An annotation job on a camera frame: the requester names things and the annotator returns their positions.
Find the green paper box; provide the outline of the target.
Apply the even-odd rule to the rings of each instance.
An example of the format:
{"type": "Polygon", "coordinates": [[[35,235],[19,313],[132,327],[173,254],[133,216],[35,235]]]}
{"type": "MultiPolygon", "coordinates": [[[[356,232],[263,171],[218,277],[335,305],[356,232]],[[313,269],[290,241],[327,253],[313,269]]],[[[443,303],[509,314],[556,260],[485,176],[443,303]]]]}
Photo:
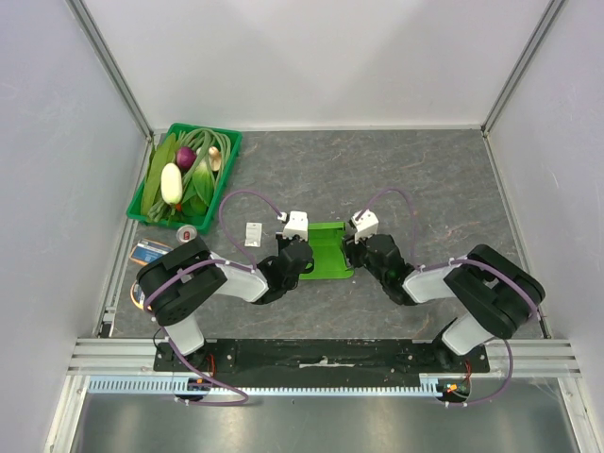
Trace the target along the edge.
{"type": "Polygon", "coordinates": [[[314,267],[310,273],[301,275],[301,280],[347,279],[354,275],[354,269],[348,267],[342,250],[345,232],[345,222],[309,224],[309,245],[314,267]]]}

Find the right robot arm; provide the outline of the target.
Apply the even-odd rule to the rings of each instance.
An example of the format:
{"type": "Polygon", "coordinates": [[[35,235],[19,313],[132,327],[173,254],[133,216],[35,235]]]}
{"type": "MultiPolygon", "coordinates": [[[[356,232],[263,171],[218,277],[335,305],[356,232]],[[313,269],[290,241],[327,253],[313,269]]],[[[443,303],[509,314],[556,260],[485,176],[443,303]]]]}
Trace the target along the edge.
{"type": "Polygon", "coordinates": [[[419,268],[404,261],[386,234],[358,240],[346,235],[342,249],[350,266],[367,270],[399,306],[447,298],[461,302],[466,314],[438,333],[423,359],[446,372],[456,370],[488,340],[509,340],[545,299],[536,278],[486,244],[461,258],[419,268]]]}

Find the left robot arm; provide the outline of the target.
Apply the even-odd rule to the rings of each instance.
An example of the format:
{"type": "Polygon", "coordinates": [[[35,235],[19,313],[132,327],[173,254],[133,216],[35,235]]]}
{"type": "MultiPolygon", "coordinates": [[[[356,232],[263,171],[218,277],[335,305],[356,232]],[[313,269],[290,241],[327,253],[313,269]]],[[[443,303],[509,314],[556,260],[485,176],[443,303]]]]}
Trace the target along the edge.
{"type": "Polygon", "coordinates": [[[277,238],[278,253],[247,266],[210,251],[199,237],[145,265],[137,274],[143,309],[176,346],[175,361],[196,371],[207,360],[205,338],[194,313],[214,295],[255,305],[272,303],[296,288],[314,269],[309,243],[297,236],[277,238]]]}

